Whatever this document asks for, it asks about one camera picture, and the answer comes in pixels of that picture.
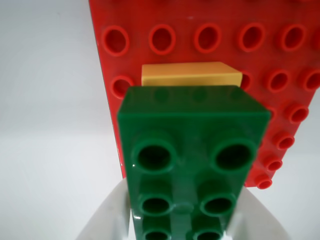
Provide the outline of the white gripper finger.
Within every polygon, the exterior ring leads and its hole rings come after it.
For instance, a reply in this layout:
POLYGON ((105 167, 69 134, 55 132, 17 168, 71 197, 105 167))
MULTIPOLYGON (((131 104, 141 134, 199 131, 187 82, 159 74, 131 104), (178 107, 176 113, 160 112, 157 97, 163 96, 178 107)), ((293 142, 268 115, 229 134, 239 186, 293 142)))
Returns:
POLYGON ((274 215, 245 187, 225 230, 228 240, 290 240, 274 215))
POLYGON ((127 240, 131 205, 128 183, 122 179, 78 235, 78 240, 127 240))

